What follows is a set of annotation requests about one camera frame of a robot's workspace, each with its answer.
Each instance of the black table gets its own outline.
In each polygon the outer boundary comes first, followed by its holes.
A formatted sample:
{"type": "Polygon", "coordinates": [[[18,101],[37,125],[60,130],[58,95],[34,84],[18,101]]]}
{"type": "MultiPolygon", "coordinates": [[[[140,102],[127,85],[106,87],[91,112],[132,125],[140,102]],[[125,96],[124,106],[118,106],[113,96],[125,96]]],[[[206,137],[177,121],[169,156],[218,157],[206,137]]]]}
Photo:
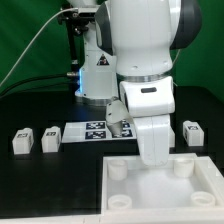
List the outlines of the black table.
{"type": "MultiPolygon", "coordinates": [[[[171,153],[209,155],[224,173],[224,104],[199,87],[177,87],[171,153]],[[188,147],[182,137],[186,120],[205,131],[203,147],[188,147]]],[[[105,108],[73,103],[70,92],[20,93],[0,101],[0,217],[99,214],[103,156],[138,155],[136,140],[62,144],[43,154],[46,128],[66,122],[105,120],[105,108]],[[29,127],[34,145],[29,155],[14,155],[12,139],[29,127]]]]}

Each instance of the white tray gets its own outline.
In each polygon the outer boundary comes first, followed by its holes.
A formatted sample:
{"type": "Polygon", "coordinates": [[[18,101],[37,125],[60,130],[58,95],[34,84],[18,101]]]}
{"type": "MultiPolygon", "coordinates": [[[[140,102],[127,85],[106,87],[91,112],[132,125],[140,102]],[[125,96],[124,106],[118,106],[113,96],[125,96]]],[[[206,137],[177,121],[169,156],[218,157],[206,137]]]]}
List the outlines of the white tray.
{"type": "Polygon", "coordinates": [[[105,157],[103,164],[102,212],[99,215],[44,217],[0,220],[0,223],[72,223],[72,224],[223,224],[224,178],[209,157],[195,154],[170,155],[166,166],[145,167],[138,156],[105,157]],[[178,178],[173,173],[174,159],[194,159],[194,174],[178,178]],[[125,180],[108,177],[108,162],[126,160],[128,175],[125,180]],[[214,207],[193,207],[190,196],[195,191],[206,191],[216,199],[214,207]],[[132,209],[109,210],[108,199],[125,194],[132,199],[132,209]]]}

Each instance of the white cable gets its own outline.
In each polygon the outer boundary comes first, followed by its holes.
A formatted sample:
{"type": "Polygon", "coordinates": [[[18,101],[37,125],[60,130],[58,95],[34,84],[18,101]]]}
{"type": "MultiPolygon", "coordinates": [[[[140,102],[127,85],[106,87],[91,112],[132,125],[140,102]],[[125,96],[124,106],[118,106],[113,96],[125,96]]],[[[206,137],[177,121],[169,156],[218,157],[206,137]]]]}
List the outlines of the white cable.
{"type": "Polygon", "coordinates": [[[13,67],[11,68],[11,70],[8,72],[8,74],[5,76],[5,78],[2,80],[2,82],[0,83],[0,88],[1,86],[6,82],[6,80],[10,77],[10,75],[13,73],[13,71],[15,70],[15,68],[17,67],[17,65],[19,64],[19,62],[22,60],[22,58],[24,57],[24,55],[26,54],[26,52],[29,50],[29,48],[31,47],[31,45],[34,43],[34,41],[37,39],[37,37],[42,33],[42,31],[45,29],[45,27],[58,15],[64,13],[64,12],[70,12],[75,10],[75,8],[71,8],[71,9],[65,9],[62,10],[58,13],[56,13],[54,16],[52,16],[43,26],[42,28],[38,31],[38,33],[34,36],[34,38],[30,41],[30,43],[28,44],[28,46],[25,48],[25,50],[23,51],[23,53],[20,55],[20,57],[18,58],[18,60],[16,61],[16,63],[13,65],[13,67]]]}
{"type": "Polygon", "coordinates": [[[181,49],[179,49],[179,50],[177,51],[177,55],[176,55],[175,59],[173,60],[173,66],[176,64],[177,59],[178,59],[179,56],[180,56],[180,52],[181,52],[181,49]]]}

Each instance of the small white block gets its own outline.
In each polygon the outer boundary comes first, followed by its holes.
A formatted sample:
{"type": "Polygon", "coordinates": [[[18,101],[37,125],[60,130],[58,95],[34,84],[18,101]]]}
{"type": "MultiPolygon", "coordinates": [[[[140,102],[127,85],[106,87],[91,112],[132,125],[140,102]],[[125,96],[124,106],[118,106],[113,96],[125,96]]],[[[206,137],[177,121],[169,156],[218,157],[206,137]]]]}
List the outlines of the small white block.
{"type": "Polygon", "coordinates": [[[12,141],[14,154],[29,154],[33,142],[32,129],[24,128],[23,130],[18,130],[12,141]]]}
{"type": "Polygon", "coordinates": [[[204,145],[204,132],[197,122],[185,121],[183,123],[183,136],[188,146],[204,145]]]}
{"type": "Polygon", "coordinates": [[[41,139],[44,153],[58,152],[61,144],[61,130],[58,127],[47,128],[41,139]]]}

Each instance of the black cable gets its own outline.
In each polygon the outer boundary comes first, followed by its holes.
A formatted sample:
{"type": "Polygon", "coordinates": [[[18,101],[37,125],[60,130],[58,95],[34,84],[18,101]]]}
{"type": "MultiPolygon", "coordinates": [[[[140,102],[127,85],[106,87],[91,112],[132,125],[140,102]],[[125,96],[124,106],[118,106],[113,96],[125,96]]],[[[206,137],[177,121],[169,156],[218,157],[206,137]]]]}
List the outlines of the black cable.
{"type": "Polygon", "coordinates": [[[42,86],[37,86],[37,87],[32,87],[32,88],[28,88],[28,89],[23,89],[23,90],[19,90],[10,94],[6,94],[3,96],[0,96],[0,100],[2,100],[3,98],[10,96],[14,93],[21,93],[21,92],[26,92],[26,91],[30,91],[30,90],[34,90],[34,89],[42,89],[42,88],[48,88],[48,87],[54,87],[54,86],[59,86],[59,85],[69,85],[69,84],[74,84],[72,82],[61,82],[61,83],[56,83],[56,84],[51,84],[51,85],[42,85],[42,86]]]}
{"type": "Polygon", "coordinates": [[[12,84],[11,86],[7,87],[5,90],[3,90],[1,93],[0,93],[0,97],[1,96],[4,96],[6,93],[8,93],[9,91],[11,91],[12,89],[20,86],[20,85],[23,85],[25,83],[29,83],[29,82],[34,82],[34,81],[40,81],[40,80],[46,80],[46,79],[56,79],[56,78],[66,78],[67,75],[66,74],[58,74],[58,75],[47,75],[47,76],[38,76],[38,77],[32,77],[32,78],[29,78],[29,79],[24,79],[24,80],[21,80],[19,82],[16,82],[14,84],[12,84]]]}

